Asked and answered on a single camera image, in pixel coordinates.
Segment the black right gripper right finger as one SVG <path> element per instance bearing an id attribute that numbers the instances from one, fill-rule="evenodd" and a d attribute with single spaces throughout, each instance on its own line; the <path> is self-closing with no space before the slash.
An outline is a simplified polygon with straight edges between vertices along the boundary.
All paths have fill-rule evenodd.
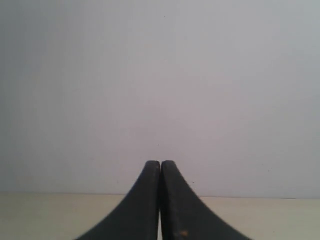
<path id="1" fill-rule="evenodd" d="M 248 239 L 201 201 L 172 160 L 161 164 L 160 215 L 164 240 Z"/>

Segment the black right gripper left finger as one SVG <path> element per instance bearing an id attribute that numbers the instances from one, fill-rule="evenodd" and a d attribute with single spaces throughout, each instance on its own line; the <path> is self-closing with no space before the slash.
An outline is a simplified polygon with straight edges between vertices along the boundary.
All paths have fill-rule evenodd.
<path id="1" fill-rule="evenodd" d="M 120 204 L 79 240 L 156 240 L 159 231 L 160 163 L 147 161 Z"/>

